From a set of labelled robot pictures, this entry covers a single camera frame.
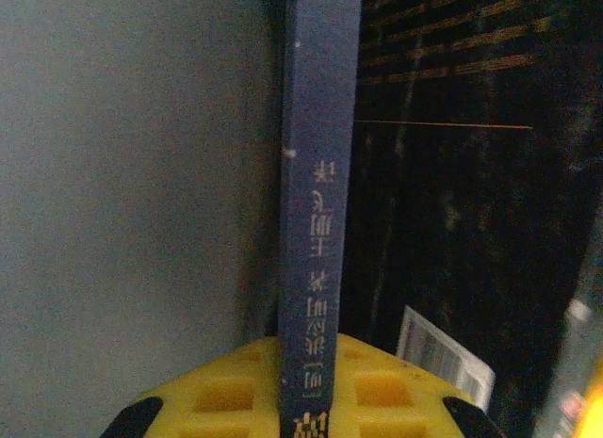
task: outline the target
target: square hole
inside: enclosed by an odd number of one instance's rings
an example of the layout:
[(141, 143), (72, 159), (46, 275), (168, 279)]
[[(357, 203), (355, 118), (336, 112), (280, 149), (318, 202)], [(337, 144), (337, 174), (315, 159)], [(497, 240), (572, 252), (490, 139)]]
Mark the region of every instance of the square hole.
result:
[(210, 413), (251, 410), (253, 408), (254, 390), (255, 383), (253, 379), (224, 378), (213, 380), (201, 390), (195, 411)]
[(421, 423), (360, 424), (360, 438), (427, 438), (427, 427)]
[(358, 405), (367, 407), (404, 407), (413, 405), (404, 378), (393, 373), (371, 373), (356, 376)]
[(248, 438), (249, 430), (245, 427), (220, 427), (214, 429), (187, 431), (180, 438)]

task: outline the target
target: blue book spine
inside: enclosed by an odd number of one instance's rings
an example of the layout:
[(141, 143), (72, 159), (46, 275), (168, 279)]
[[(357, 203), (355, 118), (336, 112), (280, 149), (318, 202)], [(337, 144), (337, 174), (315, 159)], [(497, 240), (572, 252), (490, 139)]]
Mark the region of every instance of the blue book spine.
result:
[(287, 0), (279, 336), (283, 438), (333, 403), (361, 0)]

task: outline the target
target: label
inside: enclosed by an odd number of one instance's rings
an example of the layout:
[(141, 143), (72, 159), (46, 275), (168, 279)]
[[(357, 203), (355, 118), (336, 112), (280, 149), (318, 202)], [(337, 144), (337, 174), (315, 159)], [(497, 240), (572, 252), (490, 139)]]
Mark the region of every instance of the label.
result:
[(397, 356), (466, 391), (476, 406), (487, 410), (494, 371), (409, 306), (404, 309)]

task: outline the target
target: book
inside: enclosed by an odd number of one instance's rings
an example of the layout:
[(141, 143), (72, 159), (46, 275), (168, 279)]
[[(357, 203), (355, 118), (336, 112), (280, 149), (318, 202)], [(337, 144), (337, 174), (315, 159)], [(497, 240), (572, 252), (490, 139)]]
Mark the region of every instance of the book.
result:
[(570, 438), (589, 408), (589, 388), (603, 363), (603, 195), (573, 299), (564, 316), (559, 357), (534, 438)]
[(281, 436), (326, 437), (361, 0), (287, 0), (278, 334)]

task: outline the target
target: black plastic part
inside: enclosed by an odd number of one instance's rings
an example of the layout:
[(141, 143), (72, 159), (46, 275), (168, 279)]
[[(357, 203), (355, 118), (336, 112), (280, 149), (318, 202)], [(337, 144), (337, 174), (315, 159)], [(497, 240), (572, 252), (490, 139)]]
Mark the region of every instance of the black plastic part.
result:
[(444, 405), (464, 438), (505, 438), (505, 435), (478, 407), (457, 397), (444, 397)]
[(160, 397), (147, 397), (124, 408), (101, 438), (142, 438), (162, 406), (163, 400)]

